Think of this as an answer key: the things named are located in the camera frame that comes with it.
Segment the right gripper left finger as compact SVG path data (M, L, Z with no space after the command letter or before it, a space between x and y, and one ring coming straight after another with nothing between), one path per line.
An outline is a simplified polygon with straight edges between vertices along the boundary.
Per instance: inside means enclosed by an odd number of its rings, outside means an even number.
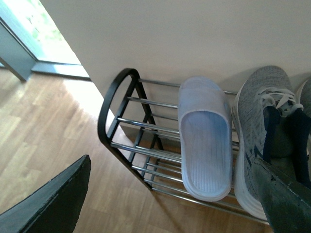
M88 191L91 160L84 155L0 216L2 233L71 233Z

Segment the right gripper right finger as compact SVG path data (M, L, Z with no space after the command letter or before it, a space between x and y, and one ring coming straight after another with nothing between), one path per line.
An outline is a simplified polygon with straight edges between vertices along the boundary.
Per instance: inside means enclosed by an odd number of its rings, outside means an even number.
M311 190L256 158L251 167L259 201L275 233L311 231Z

